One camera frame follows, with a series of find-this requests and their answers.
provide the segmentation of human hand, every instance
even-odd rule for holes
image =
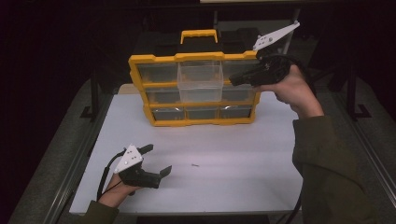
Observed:
[[[138,189],[142,189],[142,187],[125,185],[122,183],[120,176],[118,174],[114,174],[111,176],[106,191],[98,202],[109,207],[117,208],[130,193]]]
[[[323,116],[323,109],[318,99],[305,82],[304,76],[297,65],[290,67],[290,72],[285,78],[273,85],[261,85],[255,91],[273,91],[276,99],[290,105],[299,119]]]

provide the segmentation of sleeve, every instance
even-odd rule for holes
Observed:
[[[87,213],[78,219],[76,224],[111,224],[116,219],[119,209],[91,201]]]
[[[304,179],[304,223],[377,223],[354,156],[336,137],[331,119],[298,119],[293,127],[293,164]]]

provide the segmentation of table surface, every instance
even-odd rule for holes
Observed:
[[[105,166],[131,144],[154,145],[144,155],[146,172],[173,168],[158,189],[140,189],[127,198],[121,213],[208,215],[293,209],[302,185],[291,162],[292,121],[297,117],[271,92],[262,93],[252,124],[153,127],[142,106],[138,94],[114,96],[70,208],[72,214],[86,212]]]

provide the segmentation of dark background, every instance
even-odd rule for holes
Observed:
[[[12,214],[67,108],[92,72],[101,88],[111,93],[131,82],[127,60],[142,30],[211,27],[210,11],[112,9],[137,2],[149,1],[1,2],[1,223]],[[356,64],[359,77],[396,118],[394,4],[357,2],[362,4],[303,7],[299,21],[304,27],[296,30],[295,37],[320,38],[311,67],[327,69],[341,60]],[[266,16],[282,13],[278,10]],[[224,20],[237,21],[247,15],[265,17],[263,11],[224,9],[222,15]]]

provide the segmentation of wire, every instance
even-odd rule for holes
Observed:
[[[117,153],[117,155],[115,155],[115,156],[110,160],[110,162],[108,163],[107,167],[105,167],[105,170],[103,171],[103,174],[102,174],[102,178],[101,178],[101,180],[100,180],[100,184],[99,184],[99,187],[98,187],[98,191],[97,191],[97,193],[96,193],[96,201],[99,201],[99,199],[102,197],[102,195],[103,195],[104,193],[106,193],[106,192],[109,191],[109,189],[108,189],[108,190],[106,190],[104,193],[102,193],[103,187],[104,187],[105,182],[106,182],[106,179],[107,179],[108,171],[110,170],[111,163],[113,163],[113,161],[114,161],[116,158],[123,156],[123,154],[125,153],[125,151],[126,151],[126,148],[124,148],[124,150],[123,150],[122,152]]]
[[[280,221],[282,221],[283,220],[283,218],[285,218],[285,216],[286,216],[286,214],[283,214],[283,216],[276,222],[276,224],[279,224],[280,223]]]
[[[120,180],[120,182],[119,183],[117,183],[116,185],[114,185],[113,187],[111,187],[111,188],[109,188],[109,189],[107,189],[107,190],[105,190],[105,192],[103,192],[102,193],[102,196],[104,195],[104,194],[106,194],[107,192],[109,192],[111,189],[114,189],[117,185],[119,185],[120,183],[121,183],[122,181]]]
[[[293,221],[294,217],[297,215],[298,211],[300,210],[300,207],[301,207],[301,194],[298,197],[297,204],[294,206],[294,209],[291,212],[290,216],[288,217],[288,220],[286,220],[285,224],[290,224]]]

